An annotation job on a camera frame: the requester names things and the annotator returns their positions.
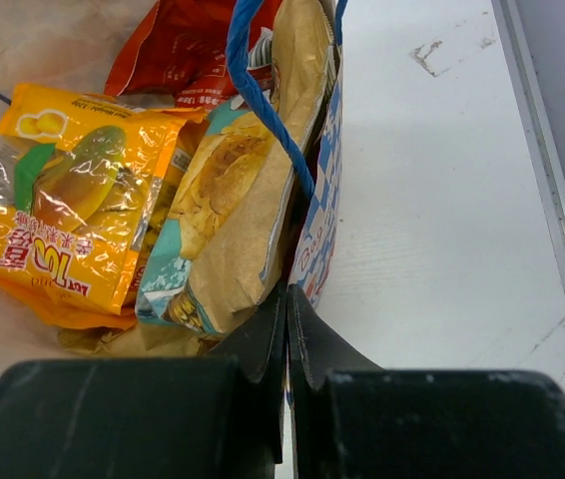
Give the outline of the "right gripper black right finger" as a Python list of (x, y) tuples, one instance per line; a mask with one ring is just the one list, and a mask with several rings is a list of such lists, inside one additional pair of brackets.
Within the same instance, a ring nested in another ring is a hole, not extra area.
[(384, 369), (286, 292), (298, 478), (565, 478), (565, 393), (529, 370)]

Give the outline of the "checkered paper bag blue handles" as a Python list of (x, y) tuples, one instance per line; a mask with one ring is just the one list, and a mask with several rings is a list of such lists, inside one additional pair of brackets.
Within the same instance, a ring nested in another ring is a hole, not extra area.
[[(170, 95), (109, 96), (105, 83), (120, 50), (158, 1), (0, 1), (0, 120), (9, 108), (15, 87), (32, 83), (76, 93), (104, 95), (144, 109), (170, 109)], [(262, 1), (257, 18), (269, 26), (282, 1)], [(344, 3), (336, 3), (341, 41)], [(333, 97), (328, 109), (326, 139), (316, 170), (316, 197), (306, 210), (295, 250), (287, 257), (283, 280), (298, 285), (310, 302), (319, 300), (327, 278), (335, 239), (335, 217), (341, 178), (341, 52)], [(180, 175), (169, 201), (159, 202), (158, 240), (176, 192), (209, 126), (189, 158), (176, 161)], [(149, 258), (155, 243), (150, 247)], [(0, 372), (26, 360), (70, 357), (57, 335), (62, 329), (45, 323), (23, 301), (0, 286)]]

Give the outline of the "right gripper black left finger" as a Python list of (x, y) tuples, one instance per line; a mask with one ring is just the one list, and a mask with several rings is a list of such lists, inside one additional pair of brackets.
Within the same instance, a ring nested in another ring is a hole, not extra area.
[(0, 478), (271, 478), (286, 288), (207, 354), (30, 360), (0, 376)]

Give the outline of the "orange mango candy bag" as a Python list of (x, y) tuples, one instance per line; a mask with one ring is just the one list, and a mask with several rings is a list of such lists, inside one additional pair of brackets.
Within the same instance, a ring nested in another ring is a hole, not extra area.
[(159, 202), (205, 126), (201, 108), (17, 85), (0, 120), (0, 286), (53, 326), (133, 327)]

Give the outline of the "red chip bag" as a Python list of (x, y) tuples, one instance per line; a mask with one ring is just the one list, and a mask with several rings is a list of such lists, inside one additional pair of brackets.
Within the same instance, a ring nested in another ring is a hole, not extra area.
[(232, 0), (158, 1), (120, 50), (109, 96), (170, 95), (178, 108), (212, 110), (238, 92), (227, 68)]

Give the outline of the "beige kraft chips bag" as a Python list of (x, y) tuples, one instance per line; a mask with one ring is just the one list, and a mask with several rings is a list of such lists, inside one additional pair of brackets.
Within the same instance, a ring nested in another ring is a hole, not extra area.
[(59, 344), (93, 357), (189, 356), (244, 324), (285, 277), (306, 210), (340, 63), (333, 1), (262, 1), (229, 23), (233, 92), (176, 192), (140, 280), (135, 324), (62, 329)]

